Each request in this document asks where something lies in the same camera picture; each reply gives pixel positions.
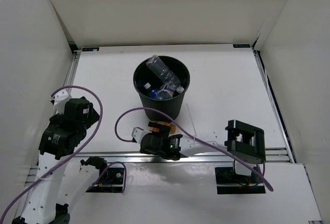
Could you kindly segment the black plastic waste bin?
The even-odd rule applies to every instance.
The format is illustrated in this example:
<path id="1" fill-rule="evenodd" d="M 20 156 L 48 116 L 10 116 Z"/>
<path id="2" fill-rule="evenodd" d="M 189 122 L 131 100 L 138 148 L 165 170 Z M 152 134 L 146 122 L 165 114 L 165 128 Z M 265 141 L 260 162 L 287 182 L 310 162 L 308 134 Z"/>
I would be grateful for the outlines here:
<path id="1" fill-rule="evenodd" d="M 147 95 L 144 85 L 149 83 L 152 89 L 159 89 L 163 82 L 146 65 L 147 60 L 140 63 L 133 74 L 133 85 L 139 94 L 142 106 L 145 108 L 157 109 L 172 119 L 176 119 L 180 113 L 186 91 L 190 85 L 190 73 L 188 68 L 178 59 L 161 55 L 160 59 L 169 67 L 169 69 L 179 78 L 184 91 L 175 92 L 173 98 L 169 100 L 157 100 Z"/>

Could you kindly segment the clear water bottle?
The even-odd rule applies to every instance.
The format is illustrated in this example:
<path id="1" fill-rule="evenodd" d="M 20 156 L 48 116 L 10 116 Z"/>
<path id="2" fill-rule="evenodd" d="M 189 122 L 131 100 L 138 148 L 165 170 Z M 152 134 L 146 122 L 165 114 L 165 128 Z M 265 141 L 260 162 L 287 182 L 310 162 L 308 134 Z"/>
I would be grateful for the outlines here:
<path id="1" fill-rule="evenodd" d="M 169 69 L 158 55 L 153 55 L 146 62 L 146 66 L 172 91 L 182 93 L 184 87 L 179 78 Z"/>

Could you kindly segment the clear bottle blue label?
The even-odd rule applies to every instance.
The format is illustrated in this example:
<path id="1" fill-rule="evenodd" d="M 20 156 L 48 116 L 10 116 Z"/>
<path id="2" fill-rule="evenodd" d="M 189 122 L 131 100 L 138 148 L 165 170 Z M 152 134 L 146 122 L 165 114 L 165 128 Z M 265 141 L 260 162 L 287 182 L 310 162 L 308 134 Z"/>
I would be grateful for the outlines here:
<path id="1" fill-rule="evenodd" d="M 144 89 L 145 89 L 145 92 L 146 92 L 146 96 L 151 98 L 151 99 L 155 99 L 156 98 L 156 95 L 159 91 L 158 88 L 154 88 L 152 87 L 152 85 L 150 83 L 146 83 L 144 86 Z"/>

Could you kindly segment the aluminium front rail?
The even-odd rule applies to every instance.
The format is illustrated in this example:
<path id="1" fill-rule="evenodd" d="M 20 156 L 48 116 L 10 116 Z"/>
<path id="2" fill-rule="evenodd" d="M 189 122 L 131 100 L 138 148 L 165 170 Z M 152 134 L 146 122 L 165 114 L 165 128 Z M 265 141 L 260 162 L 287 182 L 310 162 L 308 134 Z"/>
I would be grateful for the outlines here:
<path id="1" fill-rule="evenodd" d="M 131 153 L 92 153 L 83 152 L 76 155 L 71 161 L 78 162 L 89 157 L 102 157 L 108 162 L 120 161 L 124 163 L 227 163 L 233 159 L 220 152 L 200 153 L 192 157 L 184 157 L 178 161 L 166 160 L 155 155 L 140 154 L 138 152 Z M 267 163 L 290 163 L 290 157 L 286 149 L 266 149 Z"/>

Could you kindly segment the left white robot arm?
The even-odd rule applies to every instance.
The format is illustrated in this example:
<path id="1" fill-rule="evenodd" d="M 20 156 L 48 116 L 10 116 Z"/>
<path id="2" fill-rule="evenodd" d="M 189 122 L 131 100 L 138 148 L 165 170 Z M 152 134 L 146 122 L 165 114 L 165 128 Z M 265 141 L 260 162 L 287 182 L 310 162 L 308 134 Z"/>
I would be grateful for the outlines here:
<path id="1" fill-rule="evenodd" d="M 60 99 L 57 95 L 53 103 L 60 112 L 50 117 L 41 137 L 36 185 L 13 223 L 69 223 L 70 211 L 84 192 L 92 183 L 102 183 L 108 177 L 106 161 L 90 157 L 81 161 L 76 179 L 61 186 L 67 167 L 65 159 L 74 153 L 100 116 L 85 97 Z"/>

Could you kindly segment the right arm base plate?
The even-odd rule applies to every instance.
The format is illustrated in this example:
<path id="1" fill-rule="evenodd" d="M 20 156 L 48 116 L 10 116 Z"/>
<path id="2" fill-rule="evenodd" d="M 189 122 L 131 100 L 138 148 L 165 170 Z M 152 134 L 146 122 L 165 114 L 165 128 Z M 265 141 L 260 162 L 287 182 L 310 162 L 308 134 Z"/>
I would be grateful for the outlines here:
<path id="1" fill-rule="evenodd" d="M 250 176 L 238 175 L 233 167 L 216 167 L 215 177 L 218 195 L 265 194 L 261 178 L 252 172 Z"/>

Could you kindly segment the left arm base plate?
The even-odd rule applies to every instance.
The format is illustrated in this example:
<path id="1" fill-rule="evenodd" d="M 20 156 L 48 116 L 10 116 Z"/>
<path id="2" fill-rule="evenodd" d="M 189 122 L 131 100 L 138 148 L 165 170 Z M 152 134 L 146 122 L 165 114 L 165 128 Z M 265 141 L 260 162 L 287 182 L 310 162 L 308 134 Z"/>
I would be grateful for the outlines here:
<path id="1" fill-rule="evenodd" d="M 87 193 L 123 193 L 126 184 L 126 168 L 122 165 L 111 166 L 103 177 Z"/>

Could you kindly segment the left blue corner label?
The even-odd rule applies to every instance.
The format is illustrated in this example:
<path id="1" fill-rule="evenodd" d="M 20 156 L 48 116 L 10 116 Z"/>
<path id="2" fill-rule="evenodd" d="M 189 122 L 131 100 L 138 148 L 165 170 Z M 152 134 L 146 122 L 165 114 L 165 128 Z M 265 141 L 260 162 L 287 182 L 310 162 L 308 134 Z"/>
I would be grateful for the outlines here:
<path id="1" fill-rule="evenodd" d="M 99 51 L 99 47 L 84 47 L 82 48 L 82 52 L 97 52 Z"/>

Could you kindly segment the orange juice bottle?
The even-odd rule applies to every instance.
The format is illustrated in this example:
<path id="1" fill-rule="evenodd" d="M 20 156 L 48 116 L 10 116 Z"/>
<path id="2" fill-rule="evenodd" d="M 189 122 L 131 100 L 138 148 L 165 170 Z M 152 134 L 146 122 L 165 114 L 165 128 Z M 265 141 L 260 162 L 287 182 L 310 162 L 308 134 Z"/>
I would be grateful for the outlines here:
<path id="1" fill-rule="evenodd" d="M 171 123 L 163 122 L 163 121 L 154 121 L 154 123 L 169 126 L 170 127 L 170 134 L 174 134 L 176 132 L 176 125 L 175 124 L 171 124 Z M 155 127 L 151 127 L 150 131 L 159 132 L 159 129 L 155 128 Z"/>

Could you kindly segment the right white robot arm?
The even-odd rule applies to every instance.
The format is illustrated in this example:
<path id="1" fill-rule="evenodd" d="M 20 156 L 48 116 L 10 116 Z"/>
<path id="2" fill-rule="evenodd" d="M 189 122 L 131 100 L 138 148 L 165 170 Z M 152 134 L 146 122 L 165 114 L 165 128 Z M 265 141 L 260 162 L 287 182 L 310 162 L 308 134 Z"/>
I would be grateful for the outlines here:
<path id="1" fill-rule="evenodd" d="M 149 126 L 157 128 L 158 131 L 146 131 L 135 127 L 132 132 L 132 138 L 140 145 L 140 153 L 143 154 L 178 161 L 183 157 L 192 157 L 196 154 L 222 149 L 249 166 L 266 162 L 264 131 L 238 120 L 228 121 L 225 128 L 227 141 L 224 142 L 224 145 L 220 145 L 216 141 L 209 141 L 204 145 L 195 137 L 183 139 L 182 134 L 170 135 L 170 128 L 162 124 L 150 122 Z"/>

